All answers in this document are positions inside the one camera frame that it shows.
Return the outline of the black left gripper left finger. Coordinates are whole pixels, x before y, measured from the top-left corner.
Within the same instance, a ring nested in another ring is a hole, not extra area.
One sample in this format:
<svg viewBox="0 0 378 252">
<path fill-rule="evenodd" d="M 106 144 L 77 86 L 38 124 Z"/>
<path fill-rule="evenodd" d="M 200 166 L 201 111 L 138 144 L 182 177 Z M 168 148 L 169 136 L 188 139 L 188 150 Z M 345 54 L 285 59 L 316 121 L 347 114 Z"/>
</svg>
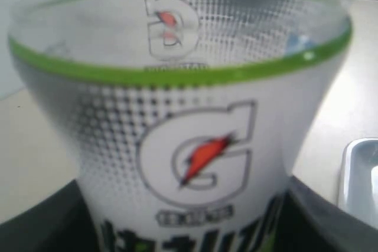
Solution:
<svg viewBox="0 0 378 252">
<path fill-rule="evenodd" d="M 1 251 L 99 251 L 76 181 L 1 224 Z"/>
</svg>

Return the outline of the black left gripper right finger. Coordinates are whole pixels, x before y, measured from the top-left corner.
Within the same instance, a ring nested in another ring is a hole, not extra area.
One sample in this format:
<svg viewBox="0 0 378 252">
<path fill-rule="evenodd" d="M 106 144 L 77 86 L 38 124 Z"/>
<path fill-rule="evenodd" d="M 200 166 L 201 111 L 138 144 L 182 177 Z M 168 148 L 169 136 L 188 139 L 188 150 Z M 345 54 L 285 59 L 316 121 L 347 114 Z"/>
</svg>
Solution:
<svg viewBox="0 0 378 252">
<path fill-rule="evenodd" d="M 377 230 L 343 212 L 292 176 L 274 251 L 377 251 Z"/>
</svg>

